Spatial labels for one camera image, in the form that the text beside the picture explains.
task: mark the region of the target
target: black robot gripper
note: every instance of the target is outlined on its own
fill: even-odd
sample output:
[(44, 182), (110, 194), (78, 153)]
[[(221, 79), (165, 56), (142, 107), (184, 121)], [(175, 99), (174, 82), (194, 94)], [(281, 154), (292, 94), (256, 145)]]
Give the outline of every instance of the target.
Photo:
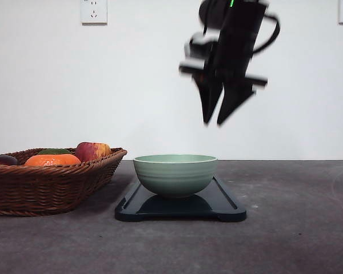
[[(180, 64), (180, 72), (192, 75), (200, 91), (206, 124), (211, 120), (222, 90), (224, 99), (217, 119), (219, 125), (255, 93), (255, 86), (267, 85), (267, 79), (246, 75), (253, 55), (266, 49), (280, 33), (278, 18), (265, 14), (267, 7), (259, 1), (249, 0), (202, 2), (200, 19), (205, 29), (185, 45), (186, 62)], [(276, 28), (269, 40), (255, 49), (264, 18), (274, 21)], [(207, 29), (219, 30), (218, 38), (208, 38)], [(203, 64), (195, 65), (193, 60)]]

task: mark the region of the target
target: gray floor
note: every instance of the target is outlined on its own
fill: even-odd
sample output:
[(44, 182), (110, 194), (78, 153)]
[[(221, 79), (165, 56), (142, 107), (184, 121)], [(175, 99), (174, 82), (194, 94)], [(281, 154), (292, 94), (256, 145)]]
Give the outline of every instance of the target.
[(135, 177), (123, 161), (73, 212), (0, 216), (0, 273), (343, 274), (343, 161), (220, 161), (217, 175), (245, 221), (117, 221)]

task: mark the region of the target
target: brown woven basket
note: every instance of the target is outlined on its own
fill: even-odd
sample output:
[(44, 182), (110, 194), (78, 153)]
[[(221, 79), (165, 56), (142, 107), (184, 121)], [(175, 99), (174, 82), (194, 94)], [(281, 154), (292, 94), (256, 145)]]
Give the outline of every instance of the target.
[[(8, 153), (24, 164), (43, 148)], [(74, 148), (67, 148), (72, 153)], [(28, 167), (0, 165), (0, 215), (44, 216), (73, 210), (94, 191), (109, 183), (123, 156), (112, 154), (72, 166)]]

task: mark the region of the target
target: black plastic tray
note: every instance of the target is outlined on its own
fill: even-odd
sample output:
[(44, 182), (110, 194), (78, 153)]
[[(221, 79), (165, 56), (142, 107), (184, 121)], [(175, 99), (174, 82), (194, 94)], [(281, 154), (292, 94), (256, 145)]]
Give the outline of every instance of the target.
[(115, 218), (120, 221), (217, 218), (224, 222), (237, 222), (246, 219), (246, 209), (216, 177), (201, 192), (181, 199), (156, 195), (143, 187), (137, 179), (115, 208)]

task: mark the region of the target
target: ceramic bowl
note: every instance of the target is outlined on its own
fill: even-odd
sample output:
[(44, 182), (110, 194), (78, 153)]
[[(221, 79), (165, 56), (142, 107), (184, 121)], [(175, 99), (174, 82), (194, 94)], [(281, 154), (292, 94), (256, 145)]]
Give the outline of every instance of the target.
[(184, 198), (211, 182), (217, 158), (204, 155), (150, 155), (133, 160), (141, 184), (167, 198)]

